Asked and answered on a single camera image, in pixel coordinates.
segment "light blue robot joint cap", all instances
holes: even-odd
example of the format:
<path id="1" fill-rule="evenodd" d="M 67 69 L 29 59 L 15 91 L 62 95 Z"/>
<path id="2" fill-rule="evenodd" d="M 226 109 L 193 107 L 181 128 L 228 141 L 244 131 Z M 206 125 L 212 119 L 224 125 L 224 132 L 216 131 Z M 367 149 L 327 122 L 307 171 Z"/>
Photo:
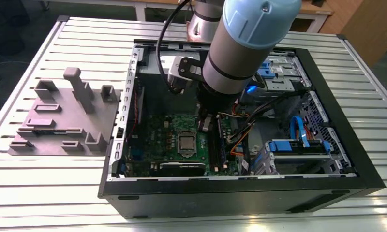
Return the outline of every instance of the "light blue robot joint cap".
<path id="1" fill-rule="evenodd" d="M 301 0 L 225 0 L 228 34 L 244 47 L 270 48 L 285 37 L 300 7 Z"/>

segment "floor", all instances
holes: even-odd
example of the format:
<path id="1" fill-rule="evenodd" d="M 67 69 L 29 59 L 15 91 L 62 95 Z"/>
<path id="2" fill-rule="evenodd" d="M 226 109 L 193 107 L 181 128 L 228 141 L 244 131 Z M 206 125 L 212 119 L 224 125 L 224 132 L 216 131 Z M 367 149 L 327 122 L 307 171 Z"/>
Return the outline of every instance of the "floor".
<path id="1" fill-rule="evenodd" d="M 42 11 L 38 2 L 30 0 L 23 2 L 23 7 L 30 17 L 30 23 L 22 27 L 18 27 L 17 30 L 25 43 L 25 49 L 13 56 L 3 57 L 0 55 L 0 62 L 29 62 L 31 60 L 58 15 L 136 20 L 136 13 L 132 7 L 51 2 L 49 4 L 49 10 Z M 162 22 L 169 14 L 170 10 L 149 8 L 145 10 L 148 21 Z M 184 23 L 190 16 L 190 12 L 182 11 L 177 15 L 174 22 Z M 0 65 L 0 109 L 13 91 L 25 68 L 26 64 L 23 63 L 6 63 Z M 372 71 L 387 89 L 387 54 L 384 54 L 380 61 L 373 65 Z"/>

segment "green circuit board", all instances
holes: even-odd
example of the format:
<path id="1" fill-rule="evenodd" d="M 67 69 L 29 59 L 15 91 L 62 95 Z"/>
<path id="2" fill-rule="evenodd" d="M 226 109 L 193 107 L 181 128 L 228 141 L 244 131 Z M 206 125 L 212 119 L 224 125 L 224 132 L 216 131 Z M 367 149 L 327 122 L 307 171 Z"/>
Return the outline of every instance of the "green circuit board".
<path id="1" fill-rule="evenodd" d="M 225 136 L 230 134 L 229 119 L 220 120 Z M 204 176 L 237 175 L 236 162 L 226 163 L 226 169 L 214 171 L 209 168 L 206 133 L 197 130 L 197 119 L 193 115 L 149 116 L 144 130 L 142 161 L 133 165 L 137 177 L 149 175 L 148 162 L 200 162 L 205 164 Z M 177 151 L 177 135 L 181 133 L 194 137 L 194 153 L 182 156 Z"/>

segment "motherboard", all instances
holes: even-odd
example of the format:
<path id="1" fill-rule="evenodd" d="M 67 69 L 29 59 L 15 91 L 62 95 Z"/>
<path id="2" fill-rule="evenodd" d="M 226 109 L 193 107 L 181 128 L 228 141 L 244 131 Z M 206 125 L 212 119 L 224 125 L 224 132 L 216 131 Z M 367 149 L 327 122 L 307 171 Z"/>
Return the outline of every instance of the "motherboard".
<path id="1" fill-rule="evenodd" d="M 230 122 L 226 117 L 220 118 L 217 122 L 220 147 L 224 148 L 224 141 L 232 132 Z M 222 168 L 214 168 L 213 156 L 220 154 L 209 152 L 208 133 L 197 131 L 196 116 L 150 115 L 141 133 L 142 149 L 130 148 L 132 162 L 128 162 L 130 164 L 128 175 L 132 177 L 149 177 L 158 169 L 185 169 L 202 176 L 237 175 L 234 159 L 222 160 Z"/>

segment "aluminum slotted table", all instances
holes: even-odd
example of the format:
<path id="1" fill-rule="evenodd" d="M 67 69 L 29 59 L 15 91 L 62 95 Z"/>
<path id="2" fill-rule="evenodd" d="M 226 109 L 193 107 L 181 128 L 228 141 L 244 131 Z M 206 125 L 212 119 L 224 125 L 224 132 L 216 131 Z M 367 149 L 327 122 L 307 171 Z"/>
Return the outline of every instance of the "aluminum slotted table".
<path id="1" fill-rule="evenodd" d="M 7 145 L 33 105 L 39 80 L 79 67 L 92 88 L 124 87 L 133 39 L 156 39 L 161 23 L 65 18 L 55 22 L 0 112 L 0 230 L 43 231 L 387 231 L 387 188 L 313 213 L 125 220 L 97 198 L 104 157 L 10 156 Z M 165 40 L 186 39 L 185 25 Z M 305 48 L 327 80 L 387 186 L 387 92 L 349 43 L 335 35 L 291 32 L 277 46 Z"/>

